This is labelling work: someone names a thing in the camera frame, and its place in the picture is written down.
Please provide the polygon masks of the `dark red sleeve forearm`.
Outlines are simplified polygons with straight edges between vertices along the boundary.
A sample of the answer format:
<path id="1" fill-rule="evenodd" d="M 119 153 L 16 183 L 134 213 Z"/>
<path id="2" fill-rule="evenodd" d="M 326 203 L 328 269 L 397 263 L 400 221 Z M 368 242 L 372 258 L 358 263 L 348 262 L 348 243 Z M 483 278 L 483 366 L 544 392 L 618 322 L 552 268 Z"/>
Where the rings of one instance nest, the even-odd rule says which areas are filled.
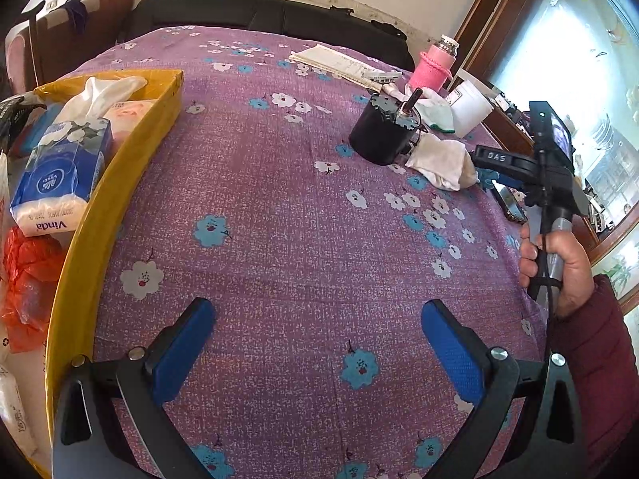
<path id="1" fill-rule="evenodd" d="M 577 392 L 588 478 L 638 473 L 638 371 L 633 344 L 607 276 L 575 313 L 550 320 L 551 349 L 566 357 Z"/>

